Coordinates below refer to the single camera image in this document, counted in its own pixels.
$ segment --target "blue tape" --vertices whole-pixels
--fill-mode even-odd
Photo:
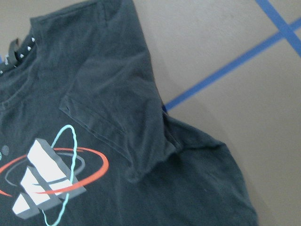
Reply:
[[[275,10],[275,8],[270,4],[268,0],[256,0],[256,2],[301,57],[301,40],[293,32],[291,27],[285,22],[285,20]]]
[[[297,19],[296,21],[294,21],[293,23],[291,23],[291,28],[294,31],[299,29],[300,27],[301,27],[301,17],[299,19]],[[265,41],[263,41],[259,45],[255,46],[253,49],[251,49],[251,50],[247,51],[246,53],[242,54],[241,56],[239,56],[238,58],[236,58],[235,60],[233,60],[232,62],[227,64],[226,66],[222,67],[218,71],[216,71],[213,74],[209,75],[204,80],[200,81],[199,83],[197,83],[196,85],[194,85],[193,87],[188,89],[187,91],[185,91],[182,94],[180,94],[179,96],[177,96],[175,99],[168,102],[165,105],[165,110],[170,111],[171,109],[173,109],[174,107],[179,105],[181,102],[185,101],[186,99],[188,99],[192,95],[195,95],[200,90],[204,89],[205,87],[207,87],[210,84],[214,83],[218,79],[222,78],[227,73],[233,71],[234,69],[236,69],[240,65],[244,64],[248,60],[252,59],[253,57],[258,55],[259,53],[261,53],[264,50],[266,50],[267,48],[269,48],[270,46],[274,45],[275,43],[277,43],[281,39],[283,39],[283,35],[282,35],[281,32],[278,32],[278,33],[272,35],[271,37],[267,38]]]

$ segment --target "logo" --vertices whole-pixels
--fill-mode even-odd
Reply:
[[[61,133],[67,128],[72,129],[74,147],[54,148]],[[80,181],[76,176],[84,170],[85,160],[78,153],[95,155],[101,165],[96,172]],[[61,156],[72,156],[71,169],[64,163]],[[76,159],[80,161],[80,166],[75,169]],[[66,205],[69,199],[86,192],[84,186],[101,178],[109,168],[109,162],[103,153],[85,147],[77,147],[75,131],[70,125],[61,129],[51,146],[46,140],[37,138],[27,155],[20,156],[0,167],[0,174],[6,171],[5,179],[9,184],[16,186],[8,180],[8,176],[23,161],[29,161],[31,165],[27,165],[20,181],[24,192],[21,192],[16,198],[12,208],[15,215],[22,219],[38,215],[40,210],[44,214],[44,211],[57,205]],[[1,188],[0,195],[12,197],[9,192],[2,191]]]

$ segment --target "dark gray t-shirt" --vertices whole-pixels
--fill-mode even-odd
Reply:
[[[0,76],[1,226],[257,225],[226,145],[162,111],[132,1],[31,25]]]

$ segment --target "tiled surface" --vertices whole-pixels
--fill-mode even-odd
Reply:
[[[29,17],[75,2],[2,4],[0,54],[26,35]],[[165,103],[277,32],[254,0],[134,2]],[[299,0],[270,2],[287,23],[301,17]],[[301,38],[301,30],[296,34]],[[261,226],[301,222],[300,71],[300,58],[282,39],[170,111],[227,143]]]

